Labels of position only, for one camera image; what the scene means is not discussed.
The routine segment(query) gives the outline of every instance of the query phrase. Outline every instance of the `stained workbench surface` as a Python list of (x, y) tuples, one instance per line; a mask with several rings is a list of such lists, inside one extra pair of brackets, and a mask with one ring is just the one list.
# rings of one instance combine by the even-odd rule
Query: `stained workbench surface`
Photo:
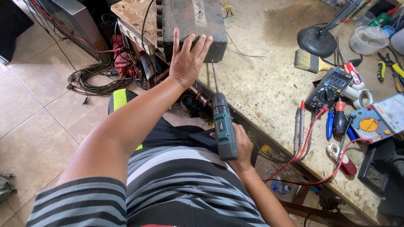
[[(112, 11), (133, 31), (140, 33), (149, 3), (149, 0), (122, 0), (112, 6)], [(228, 3), (236, 11), (234, 17), (224, 20), (226, 31), (234, 43), (228, 39), (223, 61), (215, 64), (220, 91), (237, 112), (279, 147), (292, 153), (296, 108), (314, 90), (312, 81), (321, 79), (325, 74), (324, 71), (314, 74), (293, 67), (295, 51), (299, 48), (296, 35), (304, 27), (328, 22), (336, 10), (319, 0), (230, 0)], [(159, 39), (156, 30), (156, 5), (153, 3), (146, 20), (144, 37), (154, 45)], [(349, 23), (331, 31), (334, 36), (339, 36), (340, 47), (348, 60), (359, 58), (348, 45), (354, 30), (353, 23)], [(242, 56), (234, 45), (246, 55), (265, 57)], [(380, 52), (385, 54), (388, 50), (384, 48)], [(334, 61), (334, 57), (330, 57), (329, 61)], [(377, 80), (377, 62), (376, 53), (365, 55), (362, 64), (357, 67), (364, 78), (365, 88), (372, 91), (374, 101), (396, 93), (389, 69), (383, 83)], [(207, 88), (215, 90), (210, 64), (202, 66), (198, 79)], [(353, 108), (348, 103), (345, 113), (351, 111)], [(340, 138), (326, 140), (326, 117), (327, 114), (324, 114), (316, 122), (311, 151), (301, 162), (319, 179), (331, 174), (335, 164), (335, 160), (326, 152), (327, 145), (340, 144)], [(312, 113), (306, 111), (306, 128), (311, 118)], [(358, 169), (366, 149), (366, 145), (356, 143), (347, 150), (346, 154)], [(356, 177), (346, 176), (339, 171), (327, 186), (374, 224), (385, 221), (377, 214), (380, 197)]]

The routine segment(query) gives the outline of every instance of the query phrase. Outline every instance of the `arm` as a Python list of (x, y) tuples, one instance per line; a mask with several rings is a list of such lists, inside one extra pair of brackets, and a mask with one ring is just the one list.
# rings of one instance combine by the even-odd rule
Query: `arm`
[(239, 158), (228, 162), (250, 194), (264, 221), (271, 227), (296, 226), (278, 199), (261, 180), (250, 158), (253, 144), (243, 126), (233, 123)]
[(198, 77), (212, 37), (201, 35), (190, 50), (194, 39), (194, 34), (188, 36), (180, 50), (179, 30), (174, 29), (169, 77), (99, 123), (80, 144), (57, 184), (87, 176), (115, 177), (126, 183), (130, 155)]

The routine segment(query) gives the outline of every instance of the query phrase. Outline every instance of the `contact cleaner can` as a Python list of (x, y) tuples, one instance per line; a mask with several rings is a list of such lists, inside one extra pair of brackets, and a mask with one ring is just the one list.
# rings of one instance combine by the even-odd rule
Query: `contact cleaner can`
[(371, 0), (362, 0), (359, 2), (359, 6), (344, 20), (344, 23), (348, 23), (354, 18)]

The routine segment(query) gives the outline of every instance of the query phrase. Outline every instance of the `striped shirt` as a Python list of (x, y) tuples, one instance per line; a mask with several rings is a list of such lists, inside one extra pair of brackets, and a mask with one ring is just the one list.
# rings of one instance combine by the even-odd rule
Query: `striped shirt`
[(157, 147), (133, 155), (128, 182), (84, 177), (41, 191), (27, 226), (267, 226), (213, 152)]

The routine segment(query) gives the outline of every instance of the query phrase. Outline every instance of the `green cordless drill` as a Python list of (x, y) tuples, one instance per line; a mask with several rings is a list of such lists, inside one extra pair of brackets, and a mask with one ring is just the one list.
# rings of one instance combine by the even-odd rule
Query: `green cordless drill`
[(220, 93), (217, 88), (216, 72), (213, 60), (212, 68), (216, 86), (216, 93), (212, 97), (212, 107), (217, 149), (219, 150), (220, 160), (231, 161), (238, 158), (233, 122), (231, 121), (230, 110), (227, 107), (226, 97), (223, 93)]

